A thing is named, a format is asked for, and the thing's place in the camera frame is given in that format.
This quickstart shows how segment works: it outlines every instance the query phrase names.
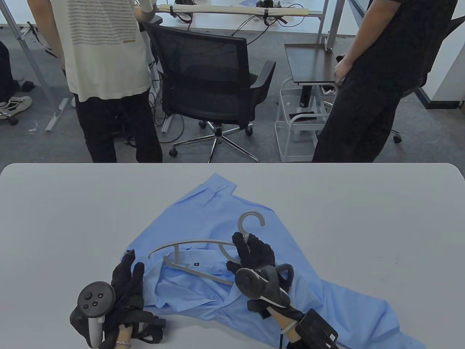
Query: black pants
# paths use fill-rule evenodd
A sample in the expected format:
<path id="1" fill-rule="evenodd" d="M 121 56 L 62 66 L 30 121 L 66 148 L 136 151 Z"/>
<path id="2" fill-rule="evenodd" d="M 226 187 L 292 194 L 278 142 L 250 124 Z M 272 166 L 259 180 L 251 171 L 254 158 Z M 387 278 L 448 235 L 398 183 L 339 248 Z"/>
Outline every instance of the black pants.
<path id="1" fill-rule="evenodd" d="M 75 97 L 79 124 L 84 131 L 93 162 L 116 162 L 112 137 L 115 117 L 123 118 L 130 126 L 136 141 L 138 162 L 162 162 L 163 154 L 153 122 L 148 91 L 118 100 L 93 97 L 79 102 L 78 96 Z"/>
<path id="2" fill-rule="evenodd" d="M 402 87 L 347 76 L 321 131 L 313 162 L 373 162 L 389 138 Z"/>
<path id="3" fill-rule="evenodd" d="M 13 96 L 14 83 L 11 75 L 10 53 L 0 41 L 0 103 L 8 102 Z"/>

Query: foam pipe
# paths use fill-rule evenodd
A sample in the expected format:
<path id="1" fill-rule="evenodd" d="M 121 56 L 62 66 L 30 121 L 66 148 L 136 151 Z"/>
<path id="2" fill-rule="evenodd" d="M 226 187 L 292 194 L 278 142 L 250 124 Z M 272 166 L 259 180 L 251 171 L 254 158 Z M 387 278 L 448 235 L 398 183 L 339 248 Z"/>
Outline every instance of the foam pipe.
<path id="1" fill-rule="evenodd" d="M 263 16 L 265 9 L 262 7 L 235 7 L 214 5 L 159 5 L 158 12 L 171 13 L 227 13 L 227 14 L 249 14 Z M 294 16 L 294 17 L 320 17 L 321 11 L 310 11 L 308 8 L 269 8 L 268 16 Z"/>

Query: chair base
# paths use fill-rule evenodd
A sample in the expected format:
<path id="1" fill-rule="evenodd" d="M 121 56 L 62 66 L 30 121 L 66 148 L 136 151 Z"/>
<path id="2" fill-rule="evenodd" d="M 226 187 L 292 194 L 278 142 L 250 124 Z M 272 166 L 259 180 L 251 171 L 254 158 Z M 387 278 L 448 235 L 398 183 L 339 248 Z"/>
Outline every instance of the chair base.
<path id="1" fill-rule="evenodd" d="M 259 161 L 259 159 L 256 156 L 249 153 L 247 150 L 243 149 L 242 147 L 240 147 L 239 145 L 237 145 L 236 143 L 234 143 L 233 141 L 229 140 L 226 137 L 227 135 L 234 134 L 234 133 L 237 133 L 239 131 L 242 131 L 239 127 L 236 127 L 236 128 L 233 128 L 233 129 L 227 130 L 227 131 L 222 131 L 222 129 L 221 129 L 222 124 L 213 124 L 212 122 L 200 121 L 199 125 L 200 125 L 201 128 L 205 128 L 206 126 L 208 126 L 211 129 L 211 131 L 213 132 L 213 134 L 210 135 L 210 136 L 199 137 L 199 138 L 191 139 L 191 140 L 188 140 L 188 141 L 173 143 L 173 148 L 169 152 L 170 156 L 172 156 L 172 157 L 178 156 L 178 150 L 176 149 L 177 147 L 180 147 L 180 146 L 183 146 L 183 145 L 186 145 L 186 144 L 202 143 L 202 142 L 205 142 L 205 141 L 213 140 L 213 146 L 212 146 L 212 150 L 210 152 L 210 158 L 208 159 L 208 163 L 211 163 L 213 161 L 213 156 L 215 155 L 216 148 L 218 147 L 219 144 L 221 144 L 223 142 L 225 144 L 231 146 L 232 148 L 240 151 L 242 154 L 247 155 L 252 160 L 255 160 L 257 162 Z M 245 132 L 246 132 L 246 135 L 251 136 L 253 134 L 253 124 L 249 124 L 249 126 L 245 129 Z"/>

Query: hanger hook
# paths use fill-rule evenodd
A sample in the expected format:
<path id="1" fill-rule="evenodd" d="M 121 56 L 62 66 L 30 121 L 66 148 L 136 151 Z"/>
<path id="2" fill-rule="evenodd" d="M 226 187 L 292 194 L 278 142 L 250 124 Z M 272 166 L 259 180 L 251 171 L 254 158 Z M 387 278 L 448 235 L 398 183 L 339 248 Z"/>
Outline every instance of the hanger hook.
<path id="1" fill-rule="evenodd" d="M 243 223 L 244 223 L 244 219 L 247 216 L 255 216 L 255 217 L 257 217 L 260 220 L 260 225 L 262 227 L 265 226 L 265 219 L 258 212 L 255 212 L 255 211 L 245 212 L 241 217 L 239 217 L 239 221 L 237 222 L 237 227 L 239 228 L 239 232 L 241 232 L 241 234 L 244 236 L 244 240 L 246 241 L 246 243 L 249 240 L 249 233 L 244 229 Z"/>

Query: gloved hand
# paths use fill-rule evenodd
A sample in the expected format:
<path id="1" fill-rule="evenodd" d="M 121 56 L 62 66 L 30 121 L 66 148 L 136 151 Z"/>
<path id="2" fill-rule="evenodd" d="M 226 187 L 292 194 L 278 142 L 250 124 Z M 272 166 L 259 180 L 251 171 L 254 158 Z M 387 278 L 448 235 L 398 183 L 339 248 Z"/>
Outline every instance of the gloved hand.
<path id="1" fill-rule="evenodd" d="M 103 325 L 105 341 L 99 349 L 113 349 L 120 333 L 119 326 L 133 325 L 131 318 L 136 318 L 134 311 L 142 311 L 144 308 L 142 291 L 145 266 L 142 262 L 137 263 L 131 274 L 131 266 L 135 259 L 134 250 L 127 251 L 121 263 L 113 271 L 111 286 L 115 290 L 116 300 L 113 309 L 105 316 Z"/>
<path id="2" fill-rule="evenodd" d="M 227 269 L 233 274 L 236 274 L 240 268 L 260 269 L 268 265 L 275 267 L 275 256 L 271 246 L 261 241 L 255 235 L 250 234 L 246 243 L 243 235 L 237 232 L 232 236 L 232 242 L 236 246 L 241 263 L 240 265 L 231 261 L 226 263 Z M 279 286 L 288 292 L 291 283 L 283 278 L 281 274 L 278 274 L 278 278 Z M 271 316 L 268 310 L 266 310 L 268 307 L 270 307 L 270 303 L 263 300 L 251 299 L 247 301 L 247 309 L 254 313 L 259 313 L 263 319 Z"/>
<path id="3" fill-rule="evenodd" d="M 271 246 L 255 235 L 250 234 L 246 243 L 244 236 L 237 232 L 232 236 L 232 242 L 236 246 L 240 258 L 240 265 L 232 261 L 226 263 L 227 269 L 233 274 L 236 275 L 236 272 L 241 268 L 259 269 L 267 265 L 275 266 L 274 252 Z"/>

